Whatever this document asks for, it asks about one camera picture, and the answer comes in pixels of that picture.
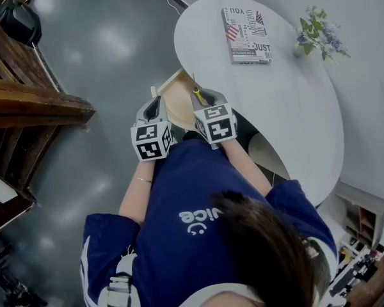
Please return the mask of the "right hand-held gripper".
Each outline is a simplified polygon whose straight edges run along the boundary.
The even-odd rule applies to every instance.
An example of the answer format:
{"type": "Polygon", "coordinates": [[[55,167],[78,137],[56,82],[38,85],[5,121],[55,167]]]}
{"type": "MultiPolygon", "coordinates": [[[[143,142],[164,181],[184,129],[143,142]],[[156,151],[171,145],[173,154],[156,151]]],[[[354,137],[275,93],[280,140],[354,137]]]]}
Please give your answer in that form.
{"type": "Polygon", "coordinates": [[[193,92],[191,94],[195,125],[200,135],[216,150],[220,143],[237,137],[236,117],[222,93],[201,88],[200,96],[202,101],[199,104],[193,92]]]}

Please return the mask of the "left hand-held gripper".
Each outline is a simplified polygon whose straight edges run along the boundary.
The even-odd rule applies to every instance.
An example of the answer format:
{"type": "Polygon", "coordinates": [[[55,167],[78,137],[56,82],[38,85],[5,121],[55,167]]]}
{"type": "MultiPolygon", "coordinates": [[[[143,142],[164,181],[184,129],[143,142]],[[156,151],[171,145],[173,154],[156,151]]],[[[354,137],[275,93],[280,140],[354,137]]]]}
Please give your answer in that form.
{"type": "Polygon", "coordinates": [[[146,102],[136,113],[131,140],[141,162],[165,159],[172,145],[171,123],[162,96],[146,102]]]}

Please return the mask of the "wooden drawer with white front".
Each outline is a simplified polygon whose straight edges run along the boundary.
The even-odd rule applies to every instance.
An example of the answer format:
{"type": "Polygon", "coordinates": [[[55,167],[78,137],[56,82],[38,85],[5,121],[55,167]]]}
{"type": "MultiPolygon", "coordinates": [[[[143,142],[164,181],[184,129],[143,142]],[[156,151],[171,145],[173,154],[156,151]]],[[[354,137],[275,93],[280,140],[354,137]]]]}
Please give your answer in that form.
{"type": "Polygon", "coordinates": [[[195,118],[190,98],[193,84],[193,79],[181,68],[159,88],[150,87],[152,97],[157,95],[163,97],[169,121],[184,130],[195,130],[195,118]]]}

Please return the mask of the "person's left forearm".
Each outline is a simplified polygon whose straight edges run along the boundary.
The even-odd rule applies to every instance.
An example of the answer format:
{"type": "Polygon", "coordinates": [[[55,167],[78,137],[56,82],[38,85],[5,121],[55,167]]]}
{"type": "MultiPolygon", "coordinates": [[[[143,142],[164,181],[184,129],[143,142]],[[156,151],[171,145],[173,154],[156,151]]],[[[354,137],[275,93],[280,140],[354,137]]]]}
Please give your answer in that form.
{"type": "Polygon", "coordinates": [[[139,162],[124,194],[118,214],[142,225],[145,220],[154,176],[155,161],[139,162]]]}

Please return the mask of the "person's right forearm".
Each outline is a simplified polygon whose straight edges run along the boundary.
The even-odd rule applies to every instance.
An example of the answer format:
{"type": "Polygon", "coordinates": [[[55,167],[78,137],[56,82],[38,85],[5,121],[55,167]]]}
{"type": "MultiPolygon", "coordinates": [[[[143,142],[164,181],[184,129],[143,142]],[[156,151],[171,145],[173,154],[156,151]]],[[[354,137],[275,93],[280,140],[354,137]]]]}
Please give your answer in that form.
{"type": "Polygon", "coordinates": [[[265,197],[272,189],[272,186],[239,142],[236,139],[230,139],[221,142],[221,146],[235,169],[265,197]]]}

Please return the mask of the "printed white book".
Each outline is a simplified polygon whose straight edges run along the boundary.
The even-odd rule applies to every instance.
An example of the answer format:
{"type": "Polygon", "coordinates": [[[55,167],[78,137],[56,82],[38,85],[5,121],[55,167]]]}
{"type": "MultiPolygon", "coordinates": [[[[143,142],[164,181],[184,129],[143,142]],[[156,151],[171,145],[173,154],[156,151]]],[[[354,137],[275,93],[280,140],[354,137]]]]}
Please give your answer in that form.
{"type": "Polygon", "coordinates": [[[271,46],[260,11],[224,7],[221,18],[230,59],[235,64],[270,64],[271,46]]]}

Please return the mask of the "navy blue shirt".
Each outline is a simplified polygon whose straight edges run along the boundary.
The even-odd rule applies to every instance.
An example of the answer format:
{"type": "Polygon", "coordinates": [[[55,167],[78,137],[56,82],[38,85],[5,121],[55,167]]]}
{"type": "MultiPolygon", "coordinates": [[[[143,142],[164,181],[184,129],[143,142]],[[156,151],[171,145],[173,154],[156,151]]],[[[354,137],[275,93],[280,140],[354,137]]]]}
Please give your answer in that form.
{"type": "Polygon", "coordinates": [[[316,307],[337,268],[332,233],[297,180],[263,197],[221,146],[187,139],[156,161],[144,223],[85,221],[86,307],[180,307],[198,290],[238,283],[264,307],[316,307]],[[310,259],[302,241],[314,240],[310,259]]]}

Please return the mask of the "white curved desk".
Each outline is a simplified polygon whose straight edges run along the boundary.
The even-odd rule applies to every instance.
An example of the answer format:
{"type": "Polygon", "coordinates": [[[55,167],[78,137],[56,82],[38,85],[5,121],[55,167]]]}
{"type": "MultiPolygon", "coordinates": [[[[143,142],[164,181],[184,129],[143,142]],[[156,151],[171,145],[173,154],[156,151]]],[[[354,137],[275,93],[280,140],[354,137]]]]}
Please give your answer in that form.
{"type": "Polygon", "coordinates": [[[252,0],[198,0],[186,8],[174,33],[177,57],[197,83],[218,91],[270,143],[290,178],[320,204],[334,189],[344,158],[339,103],[321,58],[297,58],[294,29],[272,9],[252,0]],[[231,62],[221,10],[259,11],[272,61],[231,62]]]}

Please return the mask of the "brown wooden staircase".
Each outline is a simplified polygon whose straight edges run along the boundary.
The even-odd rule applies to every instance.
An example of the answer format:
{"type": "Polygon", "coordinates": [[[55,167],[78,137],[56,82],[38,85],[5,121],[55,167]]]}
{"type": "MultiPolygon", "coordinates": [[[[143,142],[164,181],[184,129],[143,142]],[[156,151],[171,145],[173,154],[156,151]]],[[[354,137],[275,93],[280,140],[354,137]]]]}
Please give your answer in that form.
{"type": "Polygon", "coordinates": [[[36,45],[0,26],[0,230],[35,205],[30,181],[61,128],[84,125],[94,112],[61,91],[36,45]]]}

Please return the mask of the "artificial flower bouquet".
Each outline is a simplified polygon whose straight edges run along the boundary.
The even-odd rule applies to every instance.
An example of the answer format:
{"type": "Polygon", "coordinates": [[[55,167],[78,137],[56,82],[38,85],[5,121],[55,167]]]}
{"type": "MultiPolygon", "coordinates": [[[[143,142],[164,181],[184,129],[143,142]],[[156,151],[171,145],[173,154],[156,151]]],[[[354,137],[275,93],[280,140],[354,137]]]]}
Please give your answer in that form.
{"type": "Polygon", "coordinates": [[[293,53],[309,56],[317,52],[323,61],[335,62],[335,56],[350,58],[348,50],[339,38],[341,26],[329,20],[327,12],[317,6],[305,10],[300,17],[300,26],[296,29],[296,40],[293,53]]]}

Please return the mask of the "black bin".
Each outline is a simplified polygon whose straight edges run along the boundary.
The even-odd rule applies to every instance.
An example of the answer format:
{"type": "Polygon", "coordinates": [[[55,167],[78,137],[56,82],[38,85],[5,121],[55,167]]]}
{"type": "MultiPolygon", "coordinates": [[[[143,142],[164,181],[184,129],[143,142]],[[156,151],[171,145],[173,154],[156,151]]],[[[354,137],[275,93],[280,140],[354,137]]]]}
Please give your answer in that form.
{"type": "Polygon", "coordinates": [[[39,16],[17,0],[4,0],[0,4],[0,26],[10,38],[31,47],[42,37],[39,16]]]}

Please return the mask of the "hair clip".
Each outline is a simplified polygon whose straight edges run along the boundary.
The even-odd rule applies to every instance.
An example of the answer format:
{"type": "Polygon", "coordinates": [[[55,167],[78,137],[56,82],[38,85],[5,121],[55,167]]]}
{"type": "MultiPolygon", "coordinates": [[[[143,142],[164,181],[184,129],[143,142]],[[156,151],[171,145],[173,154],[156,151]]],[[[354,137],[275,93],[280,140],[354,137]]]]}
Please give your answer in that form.
{"type": "Polygon", "coordinates": [[[306,249],[307,255],[310,259],[319,256],[319,246],[314,240],[305,239],[302,241],[304,248],[306,249]]]}

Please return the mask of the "grey shelf unit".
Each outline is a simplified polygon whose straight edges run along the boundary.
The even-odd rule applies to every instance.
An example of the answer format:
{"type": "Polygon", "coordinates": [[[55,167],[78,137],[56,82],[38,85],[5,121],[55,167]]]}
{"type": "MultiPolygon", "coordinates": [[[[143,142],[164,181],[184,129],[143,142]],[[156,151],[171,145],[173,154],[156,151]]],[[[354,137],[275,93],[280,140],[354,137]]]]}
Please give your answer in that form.
{"type": "Polygon", "coordinates": [[[335,195],[345,206],[345,231],[375,250],[383,234],[384,199],[343,182],[337,184],[335,195]]]}

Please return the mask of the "cluttered workbench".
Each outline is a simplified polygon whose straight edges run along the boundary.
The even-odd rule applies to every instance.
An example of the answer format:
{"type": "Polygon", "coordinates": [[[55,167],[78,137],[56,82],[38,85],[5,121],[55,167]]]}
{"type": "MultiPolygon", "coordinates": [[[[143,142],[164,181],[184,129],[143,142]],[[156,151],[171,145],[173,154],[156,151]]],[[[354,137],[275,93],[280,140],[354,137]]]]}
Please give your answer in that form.
{"type": "Polygon", "coordinates": [[[376,307],[384,298],[384,246],[343,242],[336,271],[322,307],[376,307]]]}

